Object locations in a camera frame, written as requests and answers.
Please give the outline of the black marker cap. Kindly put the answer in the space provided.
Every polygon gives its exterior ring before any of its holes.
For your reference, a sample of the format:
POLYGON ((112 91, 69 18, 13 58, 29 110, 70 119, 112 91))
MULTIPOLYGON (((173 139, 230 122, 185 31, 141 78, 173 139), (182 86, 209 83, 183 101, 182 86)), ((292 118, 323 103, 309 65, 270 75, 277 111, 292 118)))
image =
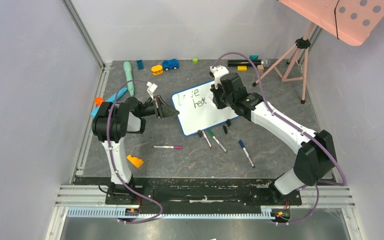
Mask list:
POLYGON ((227 134, 228 134, 228 129, 227 129, 227 127, 226 127, 225 125, 223 125, 222 128, 223 128, 224 133, 227 135, 227 134))

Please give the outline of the blue framed whiteboard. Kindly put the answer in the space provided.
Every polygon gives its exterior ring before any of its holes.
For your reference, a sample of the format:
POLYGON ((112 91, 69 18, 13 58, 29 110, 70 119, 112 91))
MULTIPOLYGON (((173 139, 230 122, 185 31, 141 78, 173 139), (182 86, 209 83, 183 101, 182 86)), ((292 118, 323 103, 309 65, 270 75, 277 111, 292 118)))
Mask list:
POLYGON ((207 81, 172 94, 171 101, 179 111, 177 117, 185 136, 238 117, 231 108, 218 109, 213 103, 214 95, 210 91, 213 83, 214 80, 207 81))

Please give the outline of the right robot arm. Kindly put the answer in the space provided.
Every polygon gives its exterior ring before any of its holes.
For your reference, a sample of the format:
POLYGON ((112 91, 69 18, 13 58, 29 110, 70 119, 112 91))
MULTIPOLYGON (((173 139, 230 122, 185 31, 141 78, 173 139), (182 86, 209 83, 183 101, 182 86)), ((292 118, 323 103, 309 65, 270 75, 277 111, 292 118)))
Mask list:
POLYGON ((269 186, 268 196, 273 203, 282 204, 292 191, 302 186, 314 186, 338 164, 329 132, 303 127, 278 112, 260 94, 247 92, 235 72, 212 73, 212 76, 214 84, 210 90, 219 110, 232 109, 236 115, 274 134, 296 154, 293 168, 269 186))

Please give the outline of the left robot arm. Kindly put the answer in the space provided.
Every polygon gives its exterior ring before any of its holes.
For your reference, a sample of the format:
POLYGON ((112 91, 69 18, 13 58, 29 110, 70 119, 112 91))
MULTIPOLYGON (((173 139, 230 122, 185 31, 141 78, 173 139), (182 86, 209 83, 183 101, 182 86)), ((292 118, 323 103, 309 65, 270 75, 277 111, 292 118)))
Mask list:
POLYGON ((111 172, 106 204, 131 204, 138 199, 125 150, 126 135, 143 134, 146 128, 145 117, 163 119, 179 114, 160 95, 150 97, 146 102, 128 97, 121 103, 104 101, 100 105, 93 117, 92 133, 105 149, 111 172))

